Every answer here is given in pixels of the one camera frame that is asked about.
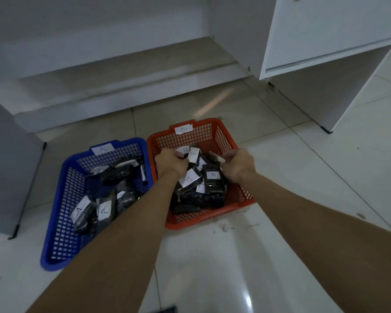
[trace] tile floor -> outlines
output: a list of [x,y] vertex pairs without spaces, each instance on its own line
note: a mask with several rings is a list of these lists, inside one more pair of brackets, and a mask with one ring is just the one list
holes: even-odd
[[[24,312],[58,274],[42,270],[39,258],[65,158],[112,139],[147,138],[223,93],[199,118],[220,117],[260,173],[391,230],[391,57],[332,135],[248,78],[38,134],[48,148],[19,236],[0,235],[0,312]],[[340,312],[258,205],[166,233],[140,312],[171,304],[186,313]]]

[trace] plastic basket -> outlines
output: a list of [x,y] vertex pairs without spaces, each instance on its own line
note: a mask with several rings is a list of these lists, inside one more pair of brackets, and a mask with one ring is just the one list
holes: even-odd
[[[91,148],[111,144],[114,150],[95,155]],[[151,166],[147,153],[146,142],[142,138],[132,138],[126,141],[114,140],[99,144],[87,152],[72,155],[61,167],[58,187],[52,207],[51,218],[46,232],[40,263],[42,268],[55,271],[64,268],[78,252],[90,242],[89,236],[79,236],[73,233],[73,222],[70,218],[74,207],[84,197],[86,192],[85,175],[98,166],[108,165],[123,156],[142,156],[145,161],[147,184],[142,177],[134,182],[136,190],[145,193],[152,186]]]
[[[193,131],[177,135],[175,128],[186,124],[193,124]],[[200,121],[189,120],[171,125],[166,131],[149,136],[146,143],[154,182],[157,180],[154,158],[161,152],[162,148],[178,148],[197,143],[202,152],[212,151],[218,155],[230,149],[238,148],[222,121],[217,118],[208,118]],[[253,203],[255,203],[255,200],[246,190],[238,184],[229,184],[224,207],[220,209],[203,208],[200,212],[181,215],[173,215],[171,211],[168,211],[166,228],[169,230],[180,230]]]

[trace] person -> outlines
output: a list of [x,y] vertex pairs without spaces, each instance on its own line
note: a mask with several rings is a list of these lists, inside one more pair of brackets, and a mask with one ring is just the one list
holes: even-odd
[[[155,158],[158,181],[90,242],[28,309],[137,312],[165,231],[170,199],[188,159]],[[245,149],[223,154],[224,175],[248,190],[344,312],[391,312],[391,232],[298,196],[256,173]]]

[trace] hand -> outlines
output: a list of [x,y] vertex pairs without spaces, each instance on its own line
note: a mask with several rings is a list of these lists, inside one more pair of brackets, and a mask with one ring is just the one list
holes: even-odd
[[164,148],[159,155],[155,157],[156,170],[158,179],[168,172],[174,172],[177,175],[177,180],[183,177],[188,168],[188,158],[175,149]]
[[223,154],[227,163],[221,164],[223,173],[235,183],[241,183],[243,176],[249,173],[256,173],[253,156],[246,149],[232,149]]

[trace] person's left arm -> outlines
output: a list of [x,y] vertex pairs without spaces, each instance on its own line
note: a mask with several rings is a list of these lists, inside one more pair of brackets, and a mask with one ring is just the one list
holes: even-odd
[[163,149],[158,181],[85,247],[27,310],[137,312],[155,266],[168,208],[188,159]]

